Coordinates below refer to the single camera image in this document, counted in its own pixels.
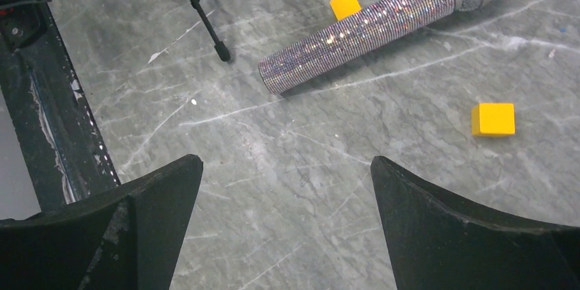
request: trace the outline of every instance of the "marble surface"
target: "marble surface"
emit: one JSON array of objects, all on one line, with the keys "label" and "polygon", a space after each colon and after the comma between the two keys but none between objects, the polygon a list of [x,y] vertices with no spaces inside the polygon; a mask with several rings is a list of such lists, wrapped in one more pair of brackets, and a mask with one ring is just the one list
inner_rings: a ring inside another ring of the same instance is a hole
[{"label": "marble surface", "polygon": [[[580,0],[494,0],[268,94],[258,61],[330,25],[328,1],[202,0],[232,64],[188,0],[51,3],[122,181],[205,162],[173,290],[395,289],[376,155],[580,226]],[[515,103],[517,135],[473,138],[483,101]]]}]

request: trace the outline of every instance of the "glittery microphone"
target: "glittery microphone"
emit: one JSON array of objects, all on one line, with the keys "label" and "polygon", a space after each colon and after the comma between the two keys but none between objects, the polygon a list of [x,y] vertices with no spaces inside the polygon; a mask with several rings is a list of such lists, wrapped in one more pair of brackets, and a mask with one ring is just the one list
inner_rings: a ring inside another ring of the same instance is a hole
[{"label": "glittery microphone", "polygon": [[260,76],[271,93],[285,92],[454,10],[475,10],[489,1],[381,0],[261,60]]}]

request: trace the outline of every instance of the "silver microphone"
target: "silver microphone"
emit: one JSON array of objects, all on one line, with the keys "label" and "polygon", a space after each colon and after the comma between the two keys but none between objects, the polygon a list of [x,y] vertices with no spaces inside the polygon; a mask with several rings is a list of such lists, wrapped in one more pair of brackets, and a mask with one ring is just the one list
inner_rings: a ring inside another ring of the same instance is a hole
[{"label": "silver microphone", "polygon": [[266,88],[279,94],[418,28],[491,0],[381,0],[261,60]]}]

